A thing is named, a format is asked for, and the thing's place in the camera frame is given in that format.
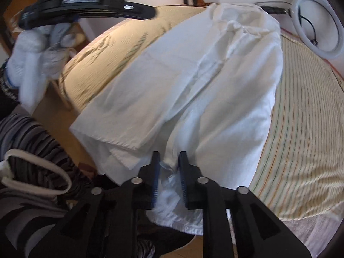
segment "silver screw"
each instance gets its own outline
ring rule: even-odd
[[[200,184],[206,184],[206,183],[208,183],[209,179],[207,179],[206,177],[199,177],[199,178],[197,179],[197,181],[198,181],[198,183],[200,183]]]
[[[245,186],[240,186],[237,190],[240,194],[247,194],[249,192],[248,188]]]
[[[140,183],[142,183],[142,181],[143,180],[140,177],[134,177],[131,179],[131,183],[133,183],[133,184],[140,184]]]
[[[101,189],[100,187],[94,187],[94,188],[91,190],[91,193],[92,193],[93,195],[99,195],[99,194],[101,194],[101,192],[102,192],[102,189]]]

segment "black sleeve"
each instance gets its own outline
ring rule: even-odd
[[[18,102],[18,89],[11,85],[6,75],[7,61],[0,68],[0,121],[10,115]]]

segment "person's hand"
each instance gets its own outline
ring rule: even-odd
[[[6,72],[13,87],[19,88],[19,101],[29,112],[43,98],[49,79],[58,79],[69,48],[85,40],[70,32],[71,24],[48,25],[22,32],[8,60]]]

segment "white ring light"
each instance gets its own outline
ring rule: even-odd
[[[332,51],[323,51],[322,49],[319,49],[316,47],[312,42],[308,39],[306,34],[303,31],[303,28],[301,27],[300,20],[299,20],[299,6],[302,2],[306,0],[293,0],[292,1],[292,6],[290,8],[291,10],[291,18],[295,27],[296,32],[298,33],[299,37],[301,40],[304,42],[304,44],[312,50],[315,54],[318,56],[324,58],[324,59],[334,59],[337,58],[343,51],[344,47],[344,28],[342,26],[342,23],[338,19],[336,13],[330,6],[330,4],[327,1],[324,0],[311,0],[314,2],[317,2],[318,4],[322,5],[328,13],[332,16],[338,30],[338,36],[339,40],[336,45],[336,47]]]

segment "brown floor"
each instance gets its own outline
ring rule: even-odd
[[[69,131],[77,115],[63,105],[56,91],[49,87],[45,98],[36,108],[33,117],[59,141],[75,164],[80,162],[95,167],[79,141]],[[163,258],[201,258],[203,256],[203,237],[197,236],[187,246],[166,254]]]

